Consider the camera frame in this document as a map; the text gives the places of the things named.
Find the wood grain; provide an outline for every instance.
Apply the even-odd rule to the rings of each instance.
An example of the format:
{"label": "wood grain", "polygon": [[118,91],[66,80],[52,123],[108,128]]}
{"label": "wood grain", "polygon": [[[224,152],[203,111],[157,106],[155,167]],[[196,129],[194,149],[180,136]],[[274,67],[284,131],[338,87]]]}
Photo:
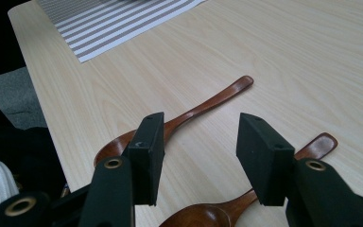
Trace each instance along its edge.
{"label": "wood grain", "polygon": [[[333,134],[339,147],[325,162],[363,196],[363,1],[206,1],[83,64],[34,1],[9,18],[72,190],[90,182],[96,153],[144,116],[167,121],[241,75],[255,80],[173,135],[158,205],[137,206],[137,226],[247,190],[235,157],[240,113],[297,148]],[[256,204],[237,222],[286,225],[283,208]]]}

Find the spoon bowl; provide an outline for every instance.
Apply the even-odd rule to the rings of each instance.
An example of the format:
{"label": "spoon bowl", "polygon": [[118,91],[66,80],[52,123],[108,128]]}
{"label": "spoon bowl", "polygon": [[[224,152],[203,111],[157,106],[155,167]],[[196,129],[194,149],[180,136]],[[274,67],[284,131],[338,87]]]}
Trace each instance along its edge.
{"label": "spoon bowl", "polygon": [[[337,139],[329,133],[322,133],[298,151],[294,157],[321,159],[334,150]],[[192,227],[192,226],[231,226],[233,227],[240,215],[257,200],[253,189],[232,201],[222,203],[202,203],[187,206],[164,221],[160,227]]]}

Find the striped cloth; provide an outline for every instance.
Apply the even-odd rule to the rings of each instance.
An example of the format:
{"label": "striped cloth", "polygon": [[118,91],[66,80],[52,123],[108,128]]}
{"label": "striped cloth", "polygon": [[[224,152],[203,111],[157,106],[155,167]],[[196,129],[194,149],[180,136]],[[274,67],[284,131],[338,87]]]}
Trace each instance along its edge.
{"label": "striped cloth", "polygon": [[205,0],[39,0],[80,62]]}

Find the spoon handle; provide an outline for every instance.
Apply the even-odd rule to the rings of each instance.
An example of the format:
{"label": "spoon handle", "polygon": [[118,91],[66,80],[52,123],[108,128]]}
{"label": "spoon handle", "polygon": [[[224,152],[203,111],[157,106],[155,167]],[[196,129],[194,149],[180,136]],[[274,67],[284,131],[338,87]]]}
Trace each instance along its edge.
{"label": "spoon handle", "polygon": [[164,142],[165,143],[167,142],[167,140],[170,138],[173,131],[178,126],[180,126],[187,120],[191,119],[192,117],[200,115],[200,114],[204,114],[207,111],[211,110],[212,108],[229,100],[233,96],[235,96],[235,95],[239,94],[240,92],[249,88],[253,84],[253,82],[254,82],[254,80],[250,76],[243,76],[240,79],[236,80],[229,87],[225,88],[223,91],[214,95],[213,97],[206,100],[205,102],[199,104],[197,107],[164,123]]}
{"label": "spoon handle", "polygon": [[[331,134],[324,132],[300,149],[294,158],[300,160],[302,158],[321,159],[337,147],[337,139]],[[226,201],[219,204],[230,217],[231,226],[234,226],[240,215],[257,200],[257,196],[253,189],[232,201]]]}

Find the gray fabric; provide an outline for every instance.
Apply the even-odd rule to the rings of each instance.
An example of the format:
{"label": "gray fabric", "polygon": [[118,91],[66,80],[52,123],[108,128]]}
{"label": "gray fabric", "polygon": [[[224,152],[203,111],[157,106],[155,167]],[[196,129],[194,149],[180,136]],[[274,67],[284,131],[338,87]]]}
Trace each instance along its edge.
{"label": "gray fabric", "polygon": [[47,127],[27,69],[0,75],[0,109],[14,127]]}

